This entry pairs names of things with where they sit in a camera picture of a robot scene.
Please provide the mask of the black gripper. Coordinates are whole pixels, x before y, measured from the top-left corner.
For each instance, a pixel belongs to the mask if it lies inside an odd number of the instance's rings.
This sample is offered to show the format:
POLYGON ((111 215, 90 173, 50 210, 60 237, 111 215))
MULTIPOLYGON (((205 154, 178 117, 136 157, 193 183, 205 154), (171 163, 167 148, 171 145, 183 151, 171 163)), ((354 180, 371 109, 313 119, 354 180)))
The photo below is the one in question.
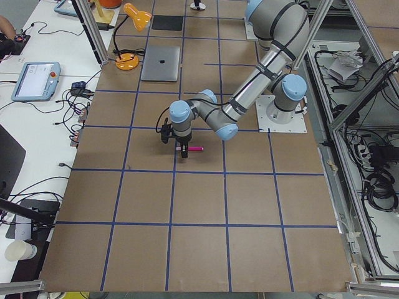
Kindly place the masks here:
POLYGON ((192 139, 192 132, 189 133, 179 133, 177 131, 174 131, 174 136, 177 142, 180 144, 180 153, 182 158, 187 158, 188 157, 188 148, 189 148, 189 142, 192 139))

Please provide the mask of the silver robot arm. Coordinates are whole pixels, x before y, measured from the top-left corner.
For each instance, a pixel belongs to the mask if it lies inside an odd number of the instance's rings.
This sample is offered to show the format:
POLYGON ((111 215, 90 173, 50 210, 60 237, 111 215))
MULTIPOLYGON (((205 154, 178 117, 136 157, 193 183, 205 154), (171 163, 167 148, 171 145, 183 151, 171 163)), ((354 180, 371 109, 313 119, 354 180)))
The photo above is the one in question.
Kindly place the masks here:
POLYGON ((238 132, 238 120, 263 91, 275 93, 267 109, 272 113, 270 120, 280 124, 288 123, 305 96, 305 80, 300 75, 282 72, 296 60, 309 35, 308 12, 304 6, 295 1, 249 1, 245 16, 259 45, 269 49, 226 103, 218 103, 214 93, 206 89, 191 99, 170 105, 170 118, 160 130, 161 140, 167 143, 175 139, 184 158, 188 155, 193 120, 202 118, 222 140, 230 140, 238 132))

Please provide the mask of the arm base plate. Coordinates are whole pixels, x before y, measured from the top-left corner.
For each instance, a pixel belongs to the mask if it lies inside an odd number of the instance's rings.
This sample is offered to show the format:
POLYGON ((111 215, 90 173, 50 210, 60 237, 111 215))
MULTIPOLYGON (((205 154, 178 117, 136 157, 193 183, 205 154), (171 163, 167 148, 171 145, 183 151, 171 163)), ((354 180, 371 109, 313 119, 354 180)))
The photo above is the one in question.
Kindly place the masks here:
POLYGON ((246 31, 246 39, 250 41, 258 41, 258 38, 254 33, 252 24, 246 18, 244 18, 244 26, 246 31))
POLYGON ((283 112, 275 106, 274 95, 260 95, 255 101, 258 130, 261 133, 307 133, 305 113, 297 102, 296 109, 283 112))

